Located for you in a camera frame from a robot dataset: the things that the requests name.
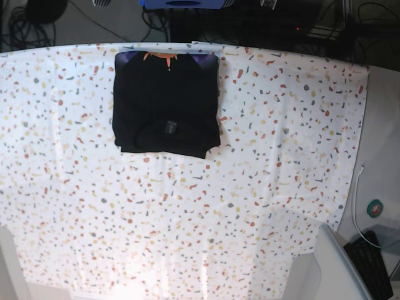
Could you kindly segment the black t-shirt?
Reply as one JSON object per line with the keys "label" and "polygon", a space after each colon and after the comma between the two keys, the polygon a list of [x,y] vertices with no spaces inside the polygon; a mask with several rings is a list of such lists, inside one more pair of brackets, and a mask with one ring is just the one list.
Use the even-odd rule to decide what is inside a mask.
{"label": "black t-shirt", "polygon": [[221,144],[218,69],[215,54],[117,54],[115,144],[124,153],[167,152],[204,159]]}

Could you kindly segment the terrazzo patterned tablecloth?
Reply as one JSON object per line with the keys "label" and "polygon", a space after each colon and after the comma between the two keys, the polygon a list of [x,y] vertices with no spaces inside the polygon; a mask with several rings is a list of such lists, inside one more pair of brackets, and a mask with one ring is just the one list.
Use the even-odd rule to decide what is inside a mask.
{"label": "terrazzo patterned tablecloth", "polygon": [[[219,58],[205,159],[114,143],[114,60]],[[122,43],[1,54],[1,226],[23,278],[75,298],[278,299],[344,213],[369,68],[253,47]]]}

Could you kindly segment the blue box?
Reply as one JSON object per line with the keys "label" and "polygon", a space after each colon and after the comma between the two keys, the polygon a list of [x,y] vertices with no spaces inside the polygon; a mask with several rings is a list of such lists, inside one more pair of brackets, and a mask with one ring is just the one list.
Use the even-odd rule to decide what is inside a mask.
{"label": "blue box", "polygon": [[221,9],[233,5],[235,0],[140,0],[146,9]]}

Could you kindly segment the grey monitor edge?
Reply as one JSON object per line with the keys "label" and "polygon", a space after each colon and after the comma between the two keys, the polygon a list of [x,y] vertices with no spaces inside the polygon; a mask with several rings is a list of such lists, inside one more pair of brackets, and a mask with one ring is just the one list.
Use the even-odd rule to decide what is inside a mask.
{"label": "grey monitor edge", "polygon": [[320,227],[314,256],[321,270],[316,299],[373,298],[335,232],[325,224]]}

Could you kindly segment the black keyboard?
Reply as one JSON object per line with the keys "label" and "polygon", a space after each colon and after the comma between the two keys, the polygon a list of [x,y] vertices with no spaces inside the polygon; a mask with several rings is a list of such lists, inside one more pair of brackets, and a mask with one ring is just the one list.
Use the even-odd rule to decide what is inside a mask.
{"label": "black keyboard", "polygon": [[373,299],[384,300],[393,296],[381,250],[362,237],[344,246],[344,250],[357,269]]}

